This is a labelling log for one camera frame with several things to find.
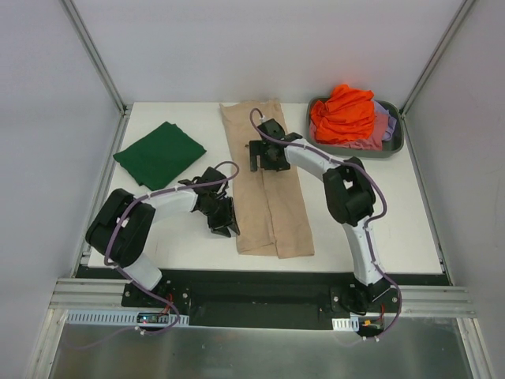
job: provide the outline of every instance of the gray plastic basket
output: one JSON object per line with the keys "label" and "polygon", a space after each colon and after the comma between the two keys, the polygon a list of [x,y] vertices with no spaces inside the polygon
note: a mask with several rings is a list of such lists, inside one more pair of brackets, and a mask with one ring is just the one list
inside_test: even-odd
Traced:
{"label": "gray plastic basket", "polygon": [[389,141],[383,141],[381,151],[378,152],[373,150],[360,150],[357,148],[342,148],[331,144],[320,144],[314,141],[310,137],[309,132],[310,110],[312,109],[313,105],[316,103],[317,100],[321,100],[324,103],[328,99],[329,97],[316,97],[310,101],[309,106],[307,108],[307,131],[305,138],[311,144],[313,144],[314,146],[320,148],[325,152],[329,152],[330,154],[334,154],[336,156],[362,156],[364,158],[387,158],[389,156],[392,156],[396,152],[402,150],[405,138],[403,136],[403,122],[400,119],[400,112],[393,104],[388,103],[387,101],[379,101],[379,100],[376,100],[376,102],[382,105],[384,108],[386,108],[392,117],[396,118],[396,128],[395,131],[393,132],[393,137]]}

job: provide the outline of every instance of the aluminum frame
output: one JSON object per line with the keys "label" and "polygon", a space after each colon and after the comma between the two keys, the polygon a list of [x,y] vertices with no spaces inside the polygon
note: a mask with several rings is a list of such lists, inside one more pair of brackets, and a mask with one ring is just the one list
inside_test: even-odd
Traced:
{"label": "aluminum frame", "polygon": [[[402,109],[404,115],[412,106],[417,94],[422,90],[426,81],[431,77],[433,70],[443,56],[447,46],[455,37],[463,21],[468,16],[477,0],[464,0],[458,12],[455,14],[451,24],[448,26],[432,57],[428,61],[423,73],[420,75],[416,85],[409,94]],[[89,32],[80,17],[80,14],[73,3],[73,0],[60,0],[62,8],[69,17],[76,34],[79,36],[83,47],[88,53],[93,66],[102,79],[116,107],[122,113],[114,140],[111,144],[106,164],[103,168],[102,179],[94,197],[90,219],[98,211],[99,206],[105,200],[108,186],[114,170],[112,155],[118,150],[124,136],[125,128],[129,118],[129,108],[124,104],[110,74],[100,57],[96,46],[92,41]],[[418,174],[417,161],[413,154],[410,140],[407,138],[410,154],[414,162],[414,170],[420,183],[421,194],[425,203],[425,208],[432,226],[434,239],[438,242],[438,234],[432,223],[432,215],[428,202],[425,200],[424,186],[422,178]],[[84,242],[80,245],[79,257],[77,259],[73,274],[82,263],[88,259],[89,248]],[[125,280],[83,280],[83,279],[60,279],[55,287],[51,299],[46,319],[43,323],[42,332],[36,345],[35,354],[32,357],[27,377],[45,378],[51,372],[54,355],[62,334],[68,310],[136,310],[132,308],[121,308],[122,289]],[[425,287],[425,286],[401,286],[404,297],[403,317],[454,317],[458,319],[458,326],[462,334],[467,357],[472,367],[475,378],[485,379],[493,377],[492,368],[488,359],[481,337],[481,331],[476,319],[477,310],[471,302],[468,292],[463,287]]]}
{"label": "aluminum frame", "polygon": [[451,269],[448,267],[446,257],[443,255],[442,239],[440,238],[440,235],[435,226],[435,220],[433,219],[432,208],[429,205],[428,194],[426,193],[425,181],[423,180],[423,175],[421,173],[421,169],[419,168],[419,163],[417,160],[416,149],[412,144],[412,140],[410,139],[407,119],[408,117],[402,114],[401,122],[403,122],[403,130],[405,131],[405,142],[407,147],[409,148],[410,158],[412,159],[413,171],[414,174],[416,175],[417,185],[419,186],[419,190],[421,192],[421,199],[425,207],[426,217],[428,219],[430,231],[432,232],[433,241],[436,244],[436,252],[439,256],[440,266],[442,268],[442,272],[447,275],[449,282],[452,284],[453,282],[451,276]]}

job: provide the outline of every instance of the purple cloth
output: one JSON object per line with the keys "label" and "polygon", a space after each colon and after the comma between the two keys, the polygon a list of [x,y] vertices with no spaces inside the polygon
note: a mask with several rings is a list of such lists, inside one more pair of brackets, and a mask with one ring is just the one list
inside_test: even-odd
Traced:
{"label": "purple cloth", "polygon": [[389,120],[387,121],[387,128],[386,131],[384,132],[384,135],[382,136],[382,141],[389,141],[393,137],[393,132],[395,131],[396,127],[396,118],[392,117],[389,114],[389,111],[384,108],[382,105],[377,103],[375,100],[373,100],[373,105],[374,105],[374,111],[377,113],[381,114],[387,114]]}

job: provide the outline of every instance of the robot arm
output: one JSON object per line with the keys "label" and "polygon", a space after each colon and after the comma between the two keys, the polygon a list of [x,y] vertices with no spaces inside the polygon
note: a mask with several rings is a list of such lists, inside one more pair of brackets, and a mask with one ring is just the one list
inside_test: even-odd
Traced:
{"label": "robot arm", "polygon": [[[264,170],[289,170],[293,164],[323,182],[328,211],[342,224],[349,240],[356,286],[365,293],[367,302],[375,301],[390,285],[377,270],[378,266],[384,271],[378,257],[373,261],[366,238],[365,223],[373,214],[376,200],[369,181],[355,168],[329,162],[324,158],[324,152],[312,146],[299,134],[285,135],[284,129],[274,119],[263,122],[258,129],[277,140],[296,141],[297,146],[276,144],[263,136],[261,141],[250,141],[251,171],[257,170],[259,158],[260,166]],[[347,161],[363,168],[363,164],[356,157]],[[372,248],[377,251],[371,226],[368,227],[368,233]]]}
{"label": "robot arm", "polygon": [[[209,167],[201,177],[180,181],[182,185],[217,182],[226,176]],[[232,197],[226,195],[227,184],[209,185],[195,189],[181,189],[166,196],[149,197],[135,205],[122,224],[110,252],[110,259],[132,279],[146,289],[161,293],[156,288],[162,279],[161,271],[143,253],[149,230],[157,223],[177,213],[199,211],[206,215],[212,233],[230,237],[230,231],[240,234],[235,220]],[[107,198],[86,233],[86,242],[105,255],[107,245],[126,208],[134,196],[124,189],[116,189]]]}

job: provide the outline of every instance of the metal extrusion rail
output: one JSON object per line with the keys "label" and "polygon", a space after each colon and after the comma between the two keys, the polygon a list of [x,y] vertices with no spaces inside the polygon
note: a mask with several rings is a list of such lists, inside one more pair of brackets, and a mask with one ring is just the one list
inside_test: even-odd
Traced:
{"label": "metal extrusion rail", "polygon": [[[121,307],[126,283],[126,280],[60,279],[56,283],[49,308],[134,310]],[[475,305],[464,287],[400,286],[400,288],[403,317],[476,317]]]}

